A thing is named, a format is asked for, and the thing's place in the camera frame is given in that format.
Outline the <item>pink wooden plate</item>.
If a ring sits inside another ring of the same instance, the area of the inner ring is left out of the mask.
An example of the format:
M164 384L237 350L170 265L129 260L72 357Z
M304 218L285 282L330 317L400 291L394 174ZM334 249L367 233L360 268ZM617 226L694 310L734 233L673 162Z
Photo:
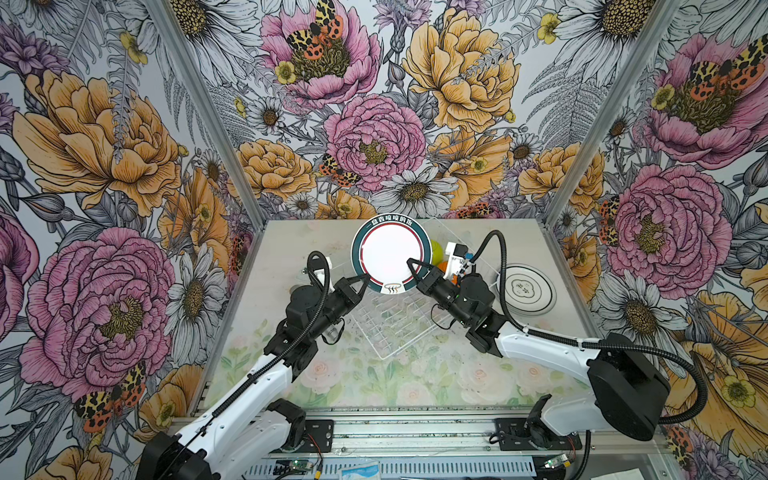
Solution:
M416 286L406 261L415 258L430 263L430 241L417 220L380 214L357 230L350 247L351 264L358 275L370 275L368 287L373 291L399 295Z

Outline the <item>white plate with emblem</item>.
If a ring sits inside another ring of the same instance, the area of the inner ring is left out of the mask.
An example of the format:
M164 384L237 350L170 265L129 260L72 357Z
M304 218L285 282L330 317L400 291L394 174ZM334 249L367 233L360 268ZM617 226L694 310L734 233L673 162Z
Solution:
M540 270L523 264L505 266L505 303L511 312L524 316L544 315L557 300L551 280Z

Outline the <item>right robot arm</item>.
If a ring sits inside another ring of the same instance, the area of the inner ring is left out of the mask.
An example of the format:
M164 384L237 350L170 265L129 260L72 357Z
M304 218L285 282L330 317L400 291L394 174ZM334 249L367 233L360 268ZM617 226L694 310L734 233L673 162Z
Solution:
M478 273L457 281L428 263L407 262L417 289L435 300L466 330L466 338L481 353L525 360L567 374L587 385L588 392L554 401L540 398L531 423L557 436L577 431L614 430L638 441L649 441L661 422L669 383L628 340L618 337L589 347L587 340L551 340L544 330L517 328L494 308L496 297Z

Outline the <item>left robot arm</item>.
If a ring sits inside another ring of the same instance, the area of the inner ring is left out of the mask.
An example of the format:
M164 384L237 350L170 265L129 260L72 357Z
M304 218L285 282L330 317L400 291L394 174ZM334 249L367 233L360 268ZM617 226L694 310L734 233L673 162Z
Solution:
M306 436L305 411L283 393L311 363L317 340L362 300L370 277L295 289L263 355L213 407L177 433L157 434L144 447L139 479L238 479L279 449L295 450Z

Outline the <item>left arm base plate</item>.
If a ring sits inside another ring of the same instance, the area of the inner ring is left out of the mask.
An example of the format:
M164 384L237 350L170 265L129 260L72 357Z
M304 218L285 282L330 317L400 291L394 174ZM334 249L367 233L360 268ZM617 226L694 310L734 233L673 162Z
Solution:
M335 422L329 419L309 419L292 424L281 453L329 453L333 445Z

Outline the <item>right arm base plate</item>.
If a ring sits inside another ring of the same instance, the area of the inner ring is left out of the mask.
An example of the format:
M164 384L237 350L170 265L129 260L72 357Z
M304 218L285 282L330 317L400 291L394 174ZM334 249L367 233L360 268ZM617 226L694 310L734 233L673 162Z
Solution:
M578 434L557 436L542 422L521 417L497 418L490 438L502 451L579 451L583 448Z

